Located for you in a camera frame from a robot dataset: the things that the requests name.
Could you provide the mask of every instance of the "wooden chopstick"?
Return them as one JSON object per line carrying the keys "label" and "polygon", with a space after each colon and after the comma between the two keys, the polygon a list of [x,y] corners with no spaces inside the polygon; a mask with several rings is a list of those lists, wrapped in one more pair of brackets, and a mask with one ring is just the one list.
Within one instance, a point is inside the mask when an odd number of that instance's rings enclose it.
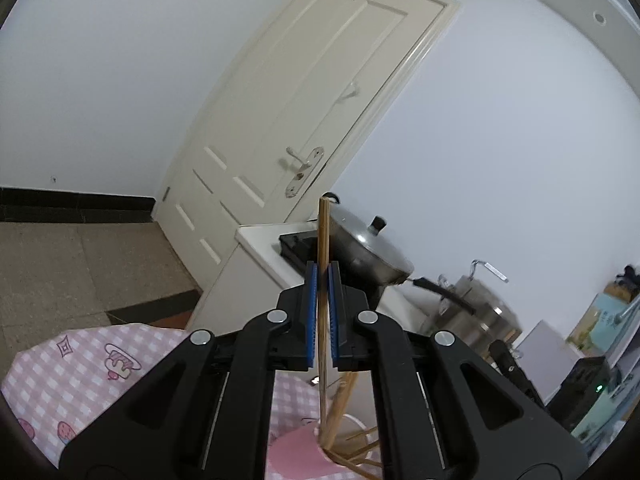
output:
{"label": "wooden chopstick", "polygon": [[351,392],[357,380],[357,372],[345,372],[340,377],[338,391],[334,395],[334,400],[331,403],[331,408],[326,418],[324,433],[321,434],[319,440],[320,447],[323,449],[331,449],[334,445],[338,427],[340,426],[344,412],[347,410],[347,403],[349,402],[349,397],[351,397]]}
{"label": "wooden chopstick", "polygon": [[320,378],[320,427],[318,439],[324,439],[326,427],[326,359],[327,359],[327,335],[328,335],[328,275],[329,267],[329,208],[331,201],[322,197],[318,211],[318,376]]}
{"label": "wooden chopstick", "polygon": [[356,431],[355,433],[352,433],[349,436],[346,436],[344,439],[345,440],[351,440],[352,438],[356,438],[357,436],[368,435],[368,434],[371,434],[371,433],[373,433],[373,432],[375,432],[377,430],[378,430],[378,427],[374,426],[373,428],[368,428],[367,430]]}
{"label": "wooden chopstick", "polygon": [[382,462],[376,462],[375,460],[369,460],[368,458],[358,458],[354,460],[352,463],[354,463],[355,465],[366,464],[366,465],[372,465],[375,467],[382,467]]}
{"label": "wooden chopstick", "polygon": [[344,457],[347,460],[351,460],[352,458],[365,454],[367,451],[371,451],[373,448],[379,445],[380,445],[380,441],[375,440],[371,444],[367,444],[366,446],[363,446],[360,449],[356,449],[356,451],[351,451],[349,454],[346,454]]}
{"label": "wooden chopstick", "polygon": [[335,463],[343,465],[348,469],[351,469],[354,473],[358,473],[359,475],[364,476],[364,478],[366,478],[367,480],[380,480],[379,477],[372,475],[369,471],[365,471],[363,468],[358,467],[355,464],[352,464],[347,459],[341,457],[340,455],[334,453],[333,451],[325,449],[324,452]]}

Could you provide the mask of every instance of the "black baseboard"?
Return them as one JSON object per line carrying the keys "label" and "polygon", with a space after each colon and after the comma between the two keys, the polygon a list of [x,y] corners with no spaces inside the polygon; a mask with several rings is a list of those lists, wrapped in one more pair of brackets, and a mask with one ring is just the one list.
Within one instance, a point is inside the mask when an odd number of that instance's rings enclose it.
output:
{"label": "black baseboard", "polygon": [[0,187],[0,221],[46,223],[151,222],[156,199]]}

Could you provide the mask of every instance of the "pot lid knob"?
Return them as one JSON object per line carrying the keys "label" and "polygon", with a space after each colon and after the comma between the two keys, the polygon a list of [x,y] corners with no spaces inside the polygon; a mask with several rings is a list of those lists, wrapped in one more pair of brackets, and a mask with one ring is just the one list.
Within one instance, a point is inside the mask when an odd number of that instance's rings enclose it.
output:
{"label": "pot lid knob", "polygon": [[373,219],[373,222],[371,222],[371,225],[369,226],[369,231],[373,235],[377,236],[378,233],[385,228],[385,226],[386,226],[386,220],[382,218],[382,216],[376,216]]}

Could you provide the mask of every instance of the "tiled floor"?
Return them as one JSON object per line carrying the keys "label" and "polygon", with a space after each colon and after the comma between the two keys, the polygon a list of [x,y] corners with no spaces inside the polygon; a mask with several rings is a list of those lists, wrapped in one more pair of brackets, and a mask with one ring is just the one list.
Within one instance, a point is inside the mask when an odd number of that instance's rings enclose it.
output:
{"label": "tiled floor", "polygon": [[118,322],[107,311],[198,294],[155,223],[4,222],[0,254],[0,377],[16,352],[63,330]]}

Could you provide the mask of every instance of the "cooking pot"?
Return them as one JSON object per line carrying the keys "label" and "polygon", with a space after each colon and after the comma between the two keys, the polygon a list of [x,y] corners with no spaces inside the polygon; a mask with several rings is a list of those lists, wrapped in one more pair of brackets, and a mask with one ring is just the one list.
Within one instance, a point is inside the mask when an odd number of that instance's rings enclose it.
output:
{"label": "cooking pot", "polygon": [[346,267],[361,279],[377,285],[399,285],[410,280],[415,286],[435,292],[459,305],[469,314],[476,313],[476,309],[468,301],[449,289],[427,278],[409,278],[414,272],[414,265],[380,234],[386,226],[385,219],[376,216],[367,225],[340,205],[336,195],[326,193],[325,196],[335,200],[330,208],[330,247],[332,259],[338,260],[341,267]]}
{"label": "cooking pot", "polygon": [[457,305],[442,301],[440,315],[434,322],[433,332],[447,330],[462,339],[483,358],[489,355],[489,345],[496,339],[511,345],[522,334],[516,314],[483,282],[475,278],[476,267],[480,265],[505,283],[509,280],[488,262],[474,260],[468,276],[462,276],[455,285],[450,285],[444,276],[438,283],[464,298],[476,308],[476,315],[470,316]]}
{"label": "cooking pot", "polygon": [[441,275],[439,283],[427,278],[411,279],[414,265],[398,248],[386,240],[380,231],[385,219],[376,216],[367,225],[343,205],[338,197],[330,208],[330,248],[332,259],[361,279],[377,285],[399,285],[407,280],[414,285],[439,294],[444,308],[434,324],[434,332],[446,330],[454,333],[476,353],[486,358],[489,345],[496,339],[513,343],[522,333],[517,316],[487,286],[474,279],[476,266],[481,264],[495,276],[508,282],[507,277],[487,262],[474,260],[469,276],[462,276],[456,285],[450,285]]}

